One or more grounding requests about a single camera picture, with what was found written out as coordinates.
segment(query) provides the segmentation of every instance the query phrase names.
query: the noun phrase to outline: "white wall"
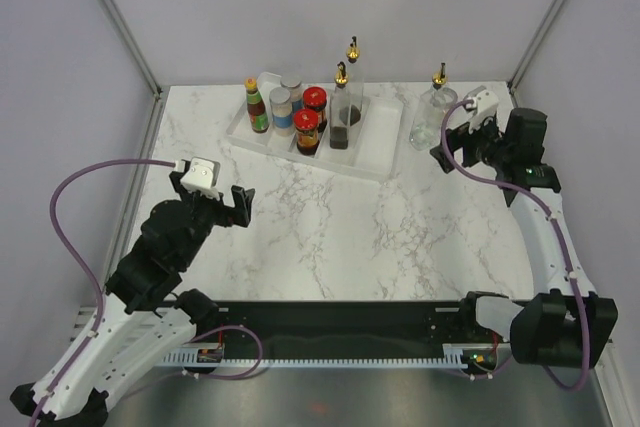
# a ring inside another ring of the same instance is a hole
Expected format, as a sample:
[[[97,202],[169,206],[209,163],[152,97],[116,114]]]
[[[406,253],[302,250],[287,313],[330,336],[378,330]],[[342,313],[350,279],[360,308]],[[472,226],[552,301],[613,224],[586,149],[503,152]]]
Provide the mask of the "white wall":
[[[0,424],[66,349],[88,283],[49,224],[56,185],[135,154],[151,94],[96,0],[0,0]],[[128,172],[79,181],[60,219],[100,270]]]
[[[569,0],[525,75],[524,106],[549,115],[582,263],[616,300],[614,339],[640,401],[640,0]]]
[[[551,0],[116,0],[160,83],[242,81],[298,64],[332,78],[351,35],[371,80],[506,80]]]

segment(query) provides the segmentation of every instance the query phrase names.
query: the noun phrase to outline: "silver lid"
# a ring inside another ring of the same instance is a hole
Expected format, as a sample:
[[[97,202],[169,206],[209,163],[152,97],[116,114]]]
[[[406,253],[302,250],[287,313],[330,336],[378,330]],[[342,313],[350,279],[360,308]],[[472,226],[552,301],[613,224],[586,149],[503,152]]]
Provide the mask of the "silver lid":
[[[269,94],[269,103],[271,105],[286,104],[290,100],[291,100],[291,92],[289,92],[284,87],[276,87]]]
[[[280,78],[280,85],[287,89],[297,89],[302,85],[302,78],[298,74],[284,74]]]

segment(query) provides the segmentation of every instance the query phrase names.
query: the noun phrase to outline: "marble surface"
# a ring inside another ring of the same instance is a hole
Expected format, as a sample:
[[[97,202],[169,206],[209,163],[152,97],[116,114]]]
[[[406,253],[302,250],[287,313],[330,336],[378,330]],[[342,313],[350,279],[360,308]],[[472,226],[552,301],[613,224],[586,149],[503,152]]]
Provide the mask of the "marble surface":
[[[460,98],[478,85],[450,84]],[[512,108],[506,85],[484,85],[500,97],[504,127]],[[409,144],[428,87],[365,87],[405,106],[393,174],[384,183],[230,145],[225,130],[243,101],[241,85],[172,87],[153,157],[220,162],[218,189],[227,202],[233,184],[256,189],[249,228],[215,228],[177,292],[195,287],[218,300],[451,300],[469,290],[530,298],[529,260],[501,192],[445,175],[428,151]],[[459,114],[456,125],[465,116]],[[474,172],[494,174],[483,165]],[[176,197],[168,174],[149,169],[136,237],[151,208]]]

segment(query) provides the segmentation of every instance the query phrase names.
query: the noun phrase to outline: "red lid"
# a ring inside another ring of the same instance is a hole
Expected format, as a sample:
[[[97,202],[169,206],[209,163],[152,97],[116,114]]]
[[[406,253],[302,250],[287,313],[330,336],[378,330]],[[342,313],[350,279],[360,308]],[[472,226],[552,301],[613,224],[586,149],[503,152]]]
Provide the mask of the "red lid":
[[[322,87],[309,87],[302,94],[304,105],[311,107],[322,107],[327,103],[327,93]]]
[[[313,130],[318,126],[318,114],[311,109],[300,109],[293,116],[296,129]]]

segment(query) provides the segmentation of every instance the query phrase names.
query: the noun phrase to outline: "plastic organizer tray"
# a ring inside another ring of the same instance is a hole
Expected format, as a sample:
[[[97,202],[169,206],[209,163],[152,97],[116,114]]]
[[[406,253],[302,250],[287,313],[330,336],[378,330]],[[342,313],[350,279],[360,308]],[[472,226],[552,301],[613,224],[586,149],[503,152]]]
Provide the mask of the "plastic organizer tray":
[[[269,93],[279,85],[279,75],[263,72],[258,77],[258,89],[270,120]],[[393,170],[402,109],[403,104],[399,100],[365,96],[362,118],[351,126],[349,132],[349,147],[345,150],[329,147],[327,126],[324,133],[320,134],[320,145],[315,155],[302,155],[298,151],[295,134],[283,137],[276,134],[272,127],[264,134],[253,132],[246,102],[239,106],[237,114],[227,128],[227,136],[233,145],[255,152],[353,177],[384,181]]]

